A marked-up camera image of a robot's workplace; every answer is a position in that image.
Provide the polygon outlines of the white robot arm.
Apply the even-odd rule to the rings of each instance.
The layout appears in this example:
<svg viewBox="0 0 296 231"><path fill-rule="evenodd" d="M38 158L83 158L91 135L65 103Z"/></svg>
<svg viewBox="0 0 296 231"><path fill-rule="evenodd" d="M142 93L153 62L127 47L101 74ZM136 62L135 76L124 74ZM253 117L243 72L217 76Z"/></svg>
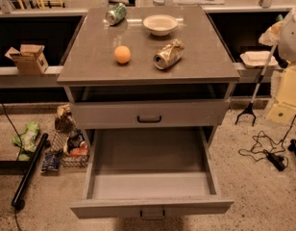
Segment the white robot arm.
<svg viewBox="0 0 296 231"><path fill-rule="evenodd" d="M270 26L259 37L259 43L268 46L278 45L280 57L296 63L296 6L282 21Z"/></svg>

